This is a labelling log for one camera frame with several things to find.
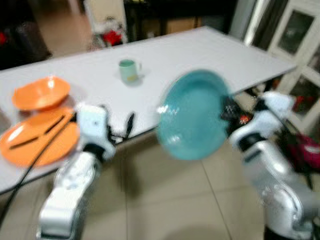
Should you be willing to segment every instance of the teal plate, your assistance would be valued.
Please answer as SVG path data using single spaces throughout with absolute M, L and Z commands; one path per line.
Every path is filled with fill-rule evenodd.
M 169 90 L 156 129 L 160 144 L 181 160 L 198 160 L 215 152 L 227 138 L 220 119 L 224 80 L 214 72 L 196 70 L 182 76 Z

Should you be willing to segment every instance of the green mug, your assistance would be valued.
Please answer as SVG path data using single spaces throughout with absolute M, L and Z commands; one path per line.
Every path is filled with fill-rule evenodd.
M 139 78 L 137 64 L 131 59 L 123 59 L 119 62 L 121 79 L 124 82 L 132 83 Z

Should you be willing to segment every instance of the cabinet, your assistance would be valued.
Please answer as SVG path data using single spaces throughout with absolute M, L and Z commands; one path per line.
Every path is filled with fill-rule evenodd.
M 297 65 L 277 91 L 295 96 L 289 120 L 318 140 L 320 128 L 320 1 L 290 0 L 268 52 Z

